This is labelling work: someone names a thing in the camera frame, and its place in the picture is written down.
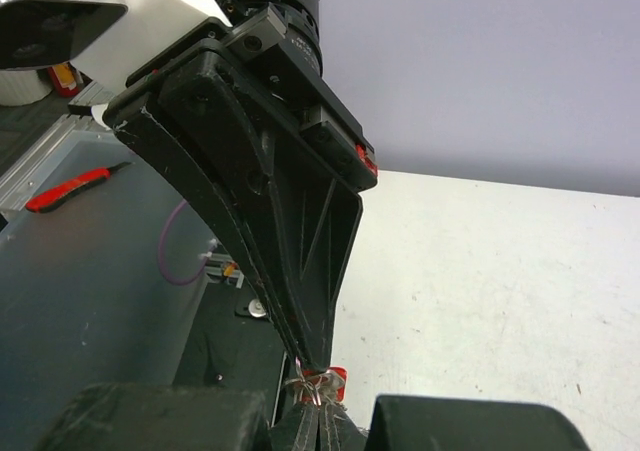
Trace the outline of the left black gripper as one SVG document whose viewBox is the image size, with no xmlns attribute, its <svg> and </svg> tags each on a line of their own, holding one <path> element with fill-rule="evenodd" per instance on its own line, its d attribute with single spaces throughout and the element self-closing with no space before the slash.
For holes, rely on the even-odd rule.
<svg viewBox="0 0 640 451">
<path fill-rule="evenodd" d="M 322 78 L 309 18 L 276 4 L 232 27 L 209 17 L 139 65 L 106 117 L 221 240 L 288 354 L 322 371 L 362 202 L 303 139 L 358 191 L 376 186 L 378 167 L 362 126 Z M 205 39 L 248 78 L 212 51 L 168 74 Z M 159 85 L 155 73 L 168 74 L 159 109 L 126 106 Z"/>
</svg>

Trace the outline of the red key tag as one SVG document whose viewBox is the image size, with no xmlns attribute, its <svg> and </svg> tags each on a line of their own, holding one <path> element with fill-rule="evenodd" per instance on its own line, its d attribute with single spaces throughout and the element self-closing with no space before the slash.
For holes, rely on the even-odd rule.
<svg viewBox="0 0 640 451">
<path fill-rule="evenodd" d="M 320 382 L 321 395 L 331 402 L 341 404 L 344 400 L 347 376 L 345 368 L 328 368 Z"/>
</svg>

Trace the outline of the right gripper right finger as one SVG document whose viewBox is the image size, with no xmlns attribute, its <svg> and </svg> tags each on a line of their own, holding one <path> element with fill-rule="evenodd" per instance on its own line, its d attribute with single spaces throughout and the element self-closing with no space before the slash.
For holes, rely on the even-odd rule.
<svg viewBox="0 0 640 451">
<path fill-rule="evenodd" d="M 320 412 L 320 450 L 587 450 L 576 426 L 539 404 L 381 395 L 363 434 L 335 406 Z"/>
</svg>

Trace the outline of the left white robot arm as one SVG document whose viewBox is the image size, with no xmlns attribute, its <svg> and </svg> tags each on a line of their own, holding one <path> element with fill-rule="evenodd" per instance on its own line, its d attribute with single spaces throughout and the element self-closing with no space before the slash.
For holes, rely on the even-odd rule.
<svg viewBox="0 0 640 451">
<path fill-rule="evenodd" d="M 378 181 L 323 80 L 320 0 L 214 0 L 126 72 L 106 121 L 239 265 L 288 354 L 329 367 L 338 294 Z"/>
</svg>

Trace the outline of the silver keyring with red tag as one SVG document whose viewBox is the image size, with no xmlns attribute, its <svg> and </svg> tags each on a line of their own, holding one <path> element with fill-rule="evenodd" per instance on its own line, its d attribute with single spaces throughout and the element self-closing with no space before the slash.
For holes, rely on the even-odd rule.
<svg viewBox="0 0 640 451">
<path fill-rule="evenodd" d="M 293 397 L 295 403 L 312 403 L 316 407 L 322 405 L 321 385 L 325 374 L 309 374 L 302 369 L 299 358 L 294 359 L 295 376 L 283 383 L 285 390 Z"/>
</svg>

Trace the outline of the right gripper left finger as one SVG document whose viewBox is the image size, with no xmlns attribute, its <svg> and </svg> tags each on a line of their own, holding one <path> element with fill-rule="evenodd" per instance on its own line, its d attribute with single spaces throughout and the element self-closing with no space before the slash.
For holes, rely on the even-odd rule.
<svg viewBox="0 0 640 451">
<path fill-rule="evenodd" d="M 36 450 L 314 450 L 318 417 L 298 406 L 271 427 L 261 392 L 131 383 L 92 385 Z"/>
</svg>

